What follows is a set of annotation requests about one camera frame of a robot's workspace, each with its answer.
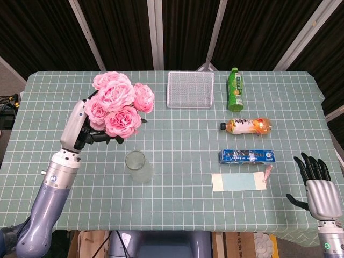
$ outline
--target cardboard box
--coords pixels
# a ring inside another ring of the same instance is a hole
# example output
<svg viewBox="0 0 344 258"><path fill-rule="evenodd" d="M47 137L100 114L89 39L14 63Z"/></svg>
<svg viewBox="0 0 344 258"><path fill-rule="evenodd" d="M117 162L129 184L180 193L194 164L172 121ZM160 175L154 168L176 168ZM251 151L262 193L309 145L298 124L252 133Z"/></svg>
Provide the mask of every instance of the cardboard box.
<svg viewBox="0 0 344 258"><path fill-rule="evenodd" d="M101 246L104 240L108 237L108 235L109 232L104 230L81 231L78 236L77 257L92 257L97 252L99 246ZM96 258L106 258L108 256L106 253L108 246L109 241L107 241L99 250Z"/></svg>
<svg viewBox="0 0 344 258"><path fill-rule="evenodd" d="M73 238L70 242L67 258L77 258L79 234L80 231L74 231Z"/></svg>
<svg viewBox="0 0 344 258"><path fill-rule="evenodd" d="M211 242L213 248L213 258L225 258L224 233L212 232Z"/></svg>
<svg viewBox="0 0 344 258"><path fill-rule="evenodd" d="M224 234L226 258L256 258L253 233L226 232Z"/></svg>

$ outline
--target rose bouquet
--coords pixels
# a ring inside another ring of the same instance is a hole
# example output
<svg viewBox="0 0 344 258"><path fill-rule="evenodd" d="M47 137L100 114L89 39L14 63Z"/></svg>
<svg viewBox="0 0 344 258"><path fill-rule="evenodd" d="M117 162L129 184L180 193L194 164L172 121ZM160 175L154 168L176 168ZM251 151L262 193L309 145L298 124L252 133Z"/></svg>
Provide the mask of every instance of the rose bouquet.
<svg viewBox="0 0 344 258"><path fill-rule="evenodd" d="M132 85L125 74L111 71L93 79L96 92L84 104L90 127L119 143L138 133L142 119L138 111L150 113L154 106L154 94L149 86Z"/></svg>

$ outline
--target wire mesh basket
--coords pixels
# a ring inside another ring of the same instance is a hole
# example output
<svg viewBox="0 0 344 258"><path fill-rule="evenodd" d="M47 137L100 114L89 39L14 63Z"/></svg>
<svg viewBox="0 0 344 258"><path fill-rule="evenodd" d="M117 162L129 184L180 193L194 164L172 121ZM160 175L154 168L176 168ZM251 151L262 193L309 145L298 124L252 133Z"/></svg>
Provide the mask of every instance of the wire mesh basket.
<svg viewBox="0 0 344 258"><path fill-rule="evenodd" d="M168 108L210 108L213 104L214 73L170 71L167 83Z"/></svg>

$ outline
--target green leaf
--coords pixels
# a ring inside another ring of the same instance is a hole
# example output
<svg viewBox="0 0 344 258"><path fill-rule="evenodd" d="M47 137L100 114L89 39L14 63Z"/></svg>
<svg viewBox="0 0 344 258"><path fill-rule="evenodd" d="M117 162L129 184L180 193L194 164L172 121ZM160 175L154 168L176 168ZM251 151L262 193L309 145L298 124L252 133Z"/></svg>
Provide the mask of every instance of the green leaf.
<svg viewBox="0 0 344 258"><path fill-rule="evenodd" d="M115 139L119 144L122 144L124 142L124 139L121 136L116 136Z"/></svg>

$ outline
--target black fingers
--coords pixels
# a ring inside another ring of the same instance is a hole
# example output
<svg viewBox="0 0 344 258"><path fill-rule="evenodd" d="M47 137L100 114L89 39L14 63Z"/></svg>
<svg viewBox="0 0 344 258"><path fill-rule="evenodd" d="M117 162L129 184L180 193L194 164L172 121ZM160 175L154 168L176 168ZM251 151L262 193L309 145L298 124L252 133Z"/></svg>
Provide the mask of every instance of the black fingers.
<svg viewBox="0 0 344 258"><path fill-rule="evenodd" d="M327 180L331 181L327 165L321 159L316 161L315 158L307 156L301 152L304 162L298 157L294 157L295 162L298 164L304 185L307 180Z"/></svg>
<svg viewBox="0 0 344 258"><path fill-rule="evenodd" d="M295 206L298 206L304 210L309 211L310 208L308 207L308 203L305 202L301 202L299 200L296 200L291 194L287 193L286 197L288 198L288 200Z"/></svg>
<svg viewBox="0 0 344 258"><path fill-rule="evenodd" d="M299 159L298 157L294 157L295 162L299 166L300 172L301 172L301 177L303 180L304 185L306 185L306 181L311 179L307 173L307 169L305 167L305 164L303 164L302 160Z"/></svg>
<svg viewBox="0 0 344 258"><path fill-rule="evenodd" d="M306 170L310 176L310 179L318 179L318 178L316 178L316 176L314 174L314 171L313 171L313 168L312 168L312 165L311 165L311 162L310 162L310 159L308 158L308 156L303 152L301 152L301 156L305 160Z"/></svg>
<svg viewBox="0 0 344 258"><path fill-rule="evenodd" d="M325 180L331 181L331 177L329 176L327 165L321 159L318 159L318 163L321 167L322 172L324 173Z"/></svg>
<svg viewBox="0 0 344 258"><path fill-rule="evenodd" d="M319 166L318 162L316 161L316 159L311 157L311 156L309 156L309 160L311 162L312 169L313 169L314 174L316 176L315 179L320 179L320 180L325 179L325 175L321 171L320 166Z"/></svg>

